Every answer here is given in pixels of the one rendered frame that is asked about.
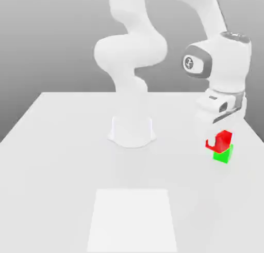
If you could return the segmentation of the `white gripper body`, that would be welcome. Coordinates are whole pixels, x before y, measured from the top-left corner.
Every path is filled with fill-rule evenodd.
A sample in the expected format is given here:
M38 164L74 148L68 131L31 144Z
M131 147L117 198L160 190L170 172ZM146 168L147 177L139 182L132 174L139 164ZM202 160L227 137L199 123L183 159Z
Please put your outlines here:
M199 136L215 136L222 130L232 131L240 123L246 113L247 97L242 99L242 107L233 113L217 116L211 111L197 109L194 115L194 127Z

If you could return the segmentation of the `small red cube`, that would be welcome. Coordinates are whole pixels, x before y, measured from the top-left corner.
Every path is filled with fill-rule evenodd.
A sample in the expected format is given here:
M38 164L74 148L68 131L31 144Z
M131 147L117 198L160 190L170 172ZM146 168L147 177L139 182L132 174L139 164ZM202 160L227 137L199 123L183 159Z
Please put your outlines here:
M227 130L223 130L215 136L214 145L210 145L209 141L206 140L205 147L216 153L222 153L230 147L231 140L232 133Z

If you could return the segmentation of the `small green cube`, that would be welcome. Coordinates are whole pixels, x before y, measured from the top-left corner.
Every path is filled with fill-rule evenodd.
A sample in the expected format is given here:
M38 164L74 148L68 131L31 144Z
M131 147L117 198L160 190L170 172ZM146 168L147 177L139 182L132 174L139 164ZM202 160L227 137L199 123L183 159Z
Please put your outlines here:
M222 153L214 152L213 159L216 161L228 164L229 160L232 157L233 148L234 148L234 145L231 144L230 147Z

